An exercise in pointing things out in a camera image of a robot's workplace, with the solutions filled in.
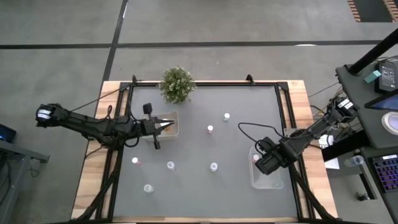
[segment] plastic bin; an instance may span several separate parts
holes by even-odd
[[[178,113],[176,111],[167,113],[167,114],[152,114],[152,116],[155,116],[159,119],[169,119],[173,120],[174,124],[171,125],[169,128],[163,130],[160,135],[157,136],[157,139],[159,141],[165,141],[165,140],[173,140],[178,138],[178,132],[180,130],[179,126],[179,121],[178,121]],[[148,119],[148,115],[146,114],[141,114],[141,119]],[[161,127],[160,124],[155,124],[156,128]],[[146,141],[153,142],[154,137],[153,136],[143,136],[141,137],[142,139],[145,139]]]
[[[250,171],[250,184],[255,189],[282,189],[284,183],[280,178],[279,169],[275,170],[270,175],[263,174],[254,164],[253,156],[261,154],[256,151],[254,146],[249,151],[249,171]]]

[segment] wooden board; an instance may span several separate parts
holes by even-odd
[[[158,83],[159,81],[142,81],[142,83]],[[196,81],[200,82],[228,82],[228,83],[242,83],[241,80],[222,80],[222,81]],[[287,82],[289,84],[290,99],[293,106],[296,125],[298,128],[307,128],[313,123],[310,103],[308,102],[307,92],[302,80],[258,80],[260,82]],[[120,82],[104,82],[101,91],[101,96],[104,96],[119,88]],[[96,112],[96,118],[104,118],[106,116],[108,105],[116,107],[116,100],[118,92],[112,93],[100,99]],[[284,107],[284,115],[286,123],[290,124],[287,105],[284,97],[282,97],[282,104]],[[91,142],[88,145],[87,154],[99,148],[97,142]],[[114,152],[113,158],[116,158],[117,152]],[[337,217],[337,211],[333,195],[331,193],[326,168],[323,163],[322,153],[315,147],[308,147],[303,153],[305,168],[307,171],[308,182],[312,192],[315,194],[320,203],[326,210]],[[93,201],[101,186],[101,179],[104,171],[104,164],[106,159],[106,149],[101,149],[98,152],[90,155],[84,164],[81,172],[80,183],[76,193],[75,204],[73,206],[72,218],[79,217]],[[108,211],[110,191],[108,191],[103,207],[103,216],[105,217]],[[305,196],[300,192],[300,201],[302,203],[303,215],[308,216],[307,206],[305,203]],[[195,218],[195,217],[114,217],[114,222],[295,222],[297,218]]]

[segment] potted plant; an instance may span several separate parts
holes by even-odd
[[[188,94],[197,88],[191,74],[182,67],[166,70],[159,89],[166,103],[179,104],[190,101]]]

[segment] teal object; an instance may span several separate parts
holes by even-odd
[[[371,83],[375,79],[379,78],[379,76],[381,76],[381,73],[379,71],[375,70],[372,73],[370,73],[364,80],[366,83]]]

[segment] gray concrete floor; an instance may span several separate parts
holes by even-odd
[[[0,0],[0,44],[110,43],[122,0]],[[130,0],[119,42],[293,41],[382,39],[393,23],[357,23],[345,0]],[[302,79],[310,95],[337,82],[335,68],[372,46],[118,49],[110,80],[158,80],[180,65],[197,80]],[[87,142],[63,128],[35,127],[41,103],[74,108],[100,91],[108,49],[0,50],[0,123],[17,144],[51,154],[28,177],[13,223],[69,219]],[[398,54],[398,48],[388,55]],[[338,85],[311,97],[323,107]],[[95,105],[79,112],[93,115]],[[359,178],[330,179],[339,216],[390,223],[380,200],[357,202]]]

